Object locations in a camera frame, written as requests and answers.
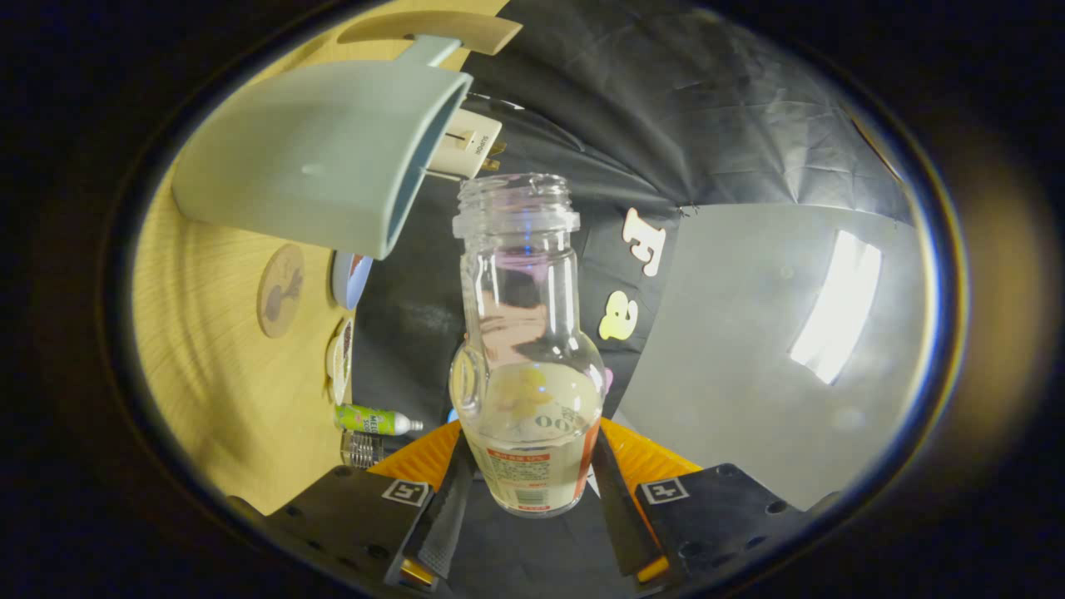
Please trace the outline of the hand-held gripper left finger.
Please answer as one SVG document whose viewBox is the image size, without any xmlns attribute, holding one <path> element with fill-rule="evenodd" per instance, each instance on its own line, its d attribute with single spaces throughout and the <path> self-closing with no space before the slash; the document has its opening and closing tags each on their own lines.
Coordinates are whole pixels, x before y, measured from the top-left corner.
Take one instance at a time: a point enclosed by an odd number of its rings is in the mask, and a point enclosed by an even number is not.
<svg viewBox="0 0 1065 599">
<path fill-rule="evenodd" d="M 363 594 L 444 594 L 475 463 L 452 422 L 368 469 L 335 466 L 266 518 L 271 535 Z"/>
</svg>

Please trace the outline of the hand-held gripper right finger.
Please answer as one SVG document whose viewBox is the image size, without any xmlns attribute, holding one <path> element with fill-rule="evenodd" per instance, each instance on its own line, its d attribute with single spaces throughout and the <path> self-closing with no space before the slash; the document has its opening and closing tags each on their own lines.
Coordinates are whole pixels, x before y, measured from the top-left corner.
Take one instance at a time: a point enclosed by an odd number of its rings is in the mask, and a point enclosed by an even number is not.
<svg viewBox="0 0 1065 599">
<path fill-rule="evenodd" d="M 733 463 L 697 467 L 609 418 L 591 466 L 617 565 L 636 587 L 721 587 L 788 549 L 838 497 L 798 509 Z"/>
</svg>

